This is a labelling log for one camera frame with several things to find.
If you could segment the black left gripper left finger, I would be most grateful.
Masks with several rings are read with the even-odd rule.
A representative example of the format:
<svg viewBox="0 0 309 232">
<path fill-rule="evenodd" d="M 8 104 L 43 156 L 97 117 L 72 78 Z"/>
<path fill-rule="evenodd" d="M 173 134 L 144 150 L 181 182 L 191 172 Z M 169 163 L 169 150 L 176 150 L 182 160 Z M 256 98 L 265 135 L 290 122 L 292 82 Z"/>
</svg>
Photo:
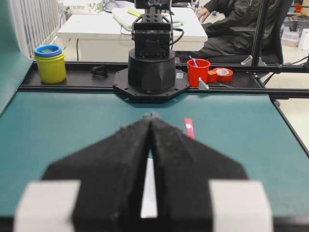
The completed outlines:
<svg viewBox="0 0 309 232">
<path fill-rule="evenodd" d="M 43 180 L 80 180 L 73 211 L 77 232 L 136 232 L 140 228 L 151 119 L 51 163 Z"/>
</svg>

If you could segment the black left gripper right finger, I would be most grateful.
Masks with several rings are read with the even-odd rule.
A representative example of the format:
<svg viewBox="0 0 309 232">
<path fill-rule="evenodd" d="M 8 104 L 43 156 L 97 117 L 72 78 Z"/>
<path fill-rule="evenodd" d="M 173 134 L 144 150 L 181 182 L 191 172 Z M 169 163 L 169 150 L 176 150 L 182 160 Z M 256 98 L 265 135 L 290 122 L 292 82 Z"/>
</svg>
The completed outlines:
<svg viewBox="0 0 309 232">
<path fill-rule="evenodd" d="M 151 119 L 158 218 L 166 232 L 210 232 L 209 180 L 247 180 L 232 158 L 189 138 L 171 124 Z"/>
</svg>

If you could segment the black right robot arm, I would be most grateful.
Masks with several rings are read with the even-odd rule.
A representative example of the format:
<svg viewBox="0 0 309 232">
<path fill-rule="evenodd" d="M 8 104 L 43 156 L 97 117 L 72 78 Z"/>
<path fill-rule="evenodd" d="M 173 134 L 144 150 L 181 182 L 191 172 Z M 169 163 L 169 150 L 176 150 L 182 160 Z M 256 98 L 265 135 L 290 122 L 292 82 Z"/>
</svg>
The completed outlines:
<svg viewBox="0 0 309 232">
<path fill-rule="evenodd" d="M 175 52 L 170 49 L 173 24 L 162 10 L 171 9 L 170 0 L 136 0 L 145 12 L 132 24 L 134 48 L 128 54 L 128 83 L 141 91 L 159 92 L 175 84 Z"/>
</svg>

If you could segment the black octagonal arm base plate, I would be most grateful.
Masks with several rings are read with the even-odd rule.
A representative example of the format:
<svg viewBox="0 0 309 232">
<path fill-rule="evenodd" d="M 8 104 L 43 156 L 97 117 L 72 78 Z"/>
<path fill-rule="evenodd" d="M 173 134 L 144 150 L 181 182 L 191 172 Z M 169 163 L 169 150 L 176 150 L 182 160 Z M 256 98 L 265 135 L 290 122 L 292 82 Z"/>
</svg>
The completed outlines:
<svg viewBox="0 0 309 232">
<path fill-rule="evenodd" d="M 190 88 L 187 73 L 178 69 L 176 69 L 175 84 L 172 87 L 159 91 L 139 90 L 131 86 L 128 83 L 127 74 L 127 68 L 116 72 L 113 89 L 117 93 L 136 101 L 164 102 L 186 92 Z"/>
</svg>

